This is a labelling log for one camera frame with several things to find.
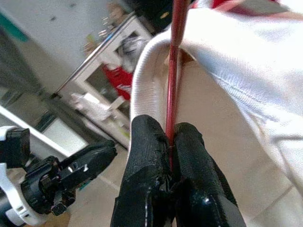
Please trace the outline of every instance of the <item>folded white fabric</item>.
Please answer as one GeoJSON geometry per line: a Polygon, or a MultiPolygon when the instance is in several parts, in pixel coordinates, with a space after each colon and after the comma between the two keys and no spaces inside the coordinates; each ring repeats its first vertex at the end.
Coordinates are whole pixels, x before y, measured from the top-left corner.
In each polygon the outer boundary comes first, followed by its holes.
{"type": "MultiPolygon", "coordinates": [[[[188,13],[181,48],[198,63],[181,67],[177,120],[202,132],[249,226],[302,225],[302,40],[303,22],[295,20],[188,13]]],[[[144,49],[131,102],[132,119],[149,114],[163,128],[169,41],[167,31],[144,49]]]]}

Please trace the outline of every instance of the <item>white wall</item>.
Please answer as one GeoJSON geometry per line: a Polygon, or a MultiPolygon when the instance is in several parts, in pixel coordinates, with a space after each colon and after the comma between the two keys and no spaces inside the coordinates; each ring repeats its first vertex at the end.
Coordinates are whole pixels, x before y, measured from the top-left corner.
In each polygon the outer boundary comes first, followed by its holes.
{"type": "Polygon", "coordinates": [[[109,0],[0,0],[0,11],[73,72],[85,59],[86,36],[104,29],[109,0]]]}

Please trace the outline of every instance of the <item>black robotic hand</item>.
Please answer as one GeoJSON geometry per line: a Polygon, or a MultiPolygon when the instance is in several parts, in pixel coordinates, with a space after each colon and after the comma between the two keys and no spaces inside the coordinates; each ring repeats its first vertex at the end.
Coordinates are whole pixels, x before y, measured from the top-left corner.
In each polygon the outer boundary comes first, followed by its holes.
{"type": "Polygon", "coordinates": [[[129,159],[111,227],[244,227],[223,173],[189,123],[175,127],[173,172],[168,140],[147,115],[134,118],[129,159]]]}

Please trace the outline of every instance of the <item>red rod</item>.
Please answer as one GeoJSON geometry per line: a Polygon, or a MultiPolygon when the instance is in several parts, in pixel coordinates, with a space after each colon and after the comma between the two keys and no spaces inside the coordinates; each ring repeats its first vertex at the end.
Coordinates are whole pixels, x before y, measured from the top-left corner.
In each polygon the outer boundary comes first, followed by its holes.
{"type": "Polygon", "coordinates": [[[169,51],[169,80],[165,128],[166,135],[169,138],[169,164],[171,170],[173,167],[172,147],[174,144],[174,125],[176,121],[177,61],[179,45],[181,44],[185,29],[188,5],[189,0],[174,0],[172,13],[171,42],[169,51]]]}

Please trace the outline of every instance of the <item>red object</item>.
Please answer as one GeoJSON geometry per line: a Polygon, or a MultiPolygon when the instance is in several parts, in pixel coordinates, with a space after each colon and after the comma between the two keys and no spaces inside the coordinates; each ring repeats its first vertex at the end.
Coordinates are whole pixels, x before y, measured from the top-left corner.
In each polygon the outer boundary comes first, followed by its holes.
{"type": "Polygon", "coordinates": [[[177,60],[179,45],[185,29],[188,0],[174,0],[171,24],[171,42],[169,51],[169,80],[167,92],[165,133],[169,139],[169,163],[172,170],[172,146],[174,144],[174,127],[176,121],[177,60]]]}
{"type": "Polygon", "coordinates": [[[228,0],[213,0],[212,8],[214,9],[226,1],[228,0]]]}
{"type": "Polygon", "coordinates": [[[133,74],[125,71],[122,67],[110,70],[106,65],[102,66],[110,84],[117,90],[119,96],[130,100],[132,92],[133,74]]]}

